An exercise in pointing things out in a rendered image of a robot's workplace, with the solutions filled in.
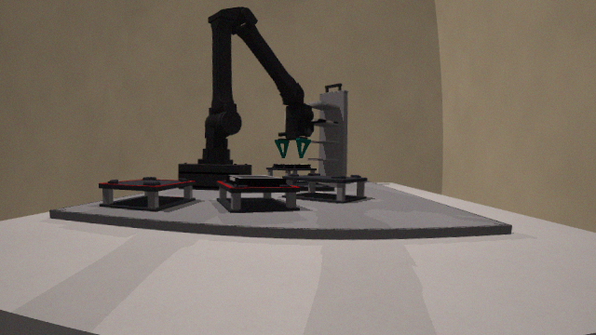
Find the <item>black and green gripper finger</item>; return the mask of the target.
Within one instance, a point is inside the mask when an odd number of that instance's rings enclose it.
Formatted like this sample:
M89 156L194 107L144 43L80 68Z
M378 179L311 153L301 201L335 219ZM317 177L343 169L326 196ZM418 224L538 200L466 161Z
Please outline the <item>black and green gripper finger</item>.
M275 144L277 145L282 158L285 158L285 156L286 156L286 153L287 153L287 150L288 150L288 146L289 146L289 142L290 141L285 141L285 140L275 140ZM281 146L280 146L281 143L284 143L284 153L282 152L282 149L281 149Z
M300 158L304 157L305 151L306 151L308 145L310 144L310 142L311 142L311 140L308 140L308 139L296 139L298 154L299 154ZM303 151L301 151L302 143L305 144Z

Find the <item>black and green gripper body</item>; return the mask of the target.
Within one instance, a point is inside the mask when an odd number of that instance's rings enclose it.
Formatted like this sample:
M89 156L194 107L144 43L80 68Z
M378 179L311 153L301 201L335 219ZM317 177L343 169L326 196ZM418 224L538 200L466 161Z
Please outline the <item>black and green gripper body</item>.
M282 136L286 136L286 139L279 139L279 140L285 140L285 141L296 141L296 139L307 139L305 137L302 136L306 136L307 137L307 133L304 132L297 132L298 131L298 120L300 120L299 118L290 118L290 121L288 121L289 119L286 119L286 129L285 132L283 133L278 133L279 137ZM293 132L295 131L295 132Z

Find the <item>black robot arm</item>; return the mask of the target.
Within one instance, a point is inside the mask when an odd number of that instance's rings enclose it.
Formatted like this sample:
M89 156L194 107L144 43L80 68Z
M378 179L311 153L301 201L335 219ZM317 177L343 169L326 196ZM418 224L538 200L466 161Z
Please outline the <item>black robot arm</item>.
M226 137L237 134L242 121L232 94L231 34L237 34L246 43L275 82L283 105L288 105L286 118L299 118L298 131L306 132L307 137L314 132L314 113L304 103L303 89L260 35L257 21L247 7L221 9L208 17L212 29L212 102L205 121L206 149L202 159L197 159L198 164L233 165Z

